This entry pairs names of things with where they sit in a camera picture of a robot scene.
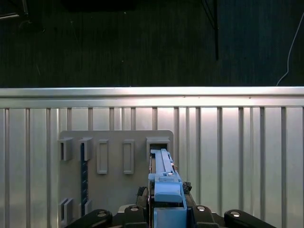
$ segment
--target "metal bolt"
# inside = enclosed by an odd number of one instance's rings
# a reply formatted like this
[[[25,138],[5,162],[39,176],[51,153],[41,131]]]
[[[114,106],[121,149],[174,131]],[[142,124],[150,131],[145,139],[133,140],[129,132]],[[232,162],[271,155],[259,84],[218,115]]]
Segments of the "metal bolt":
[[[240,217],[240,213],[237,213],[236,211],[233,211],[230,213],[233,217]]]
[[[101,211],[97,216],[98,217],[104,217],[104,216],[106,216],[106,214],[103,211]]]
[[[198,206],[198,210],[199,211],[204,211],[204,210],[206,210],[204,207],[202,207],[202,206]]]
[[[138,207],[131,208],[131,211],[138,211]]]

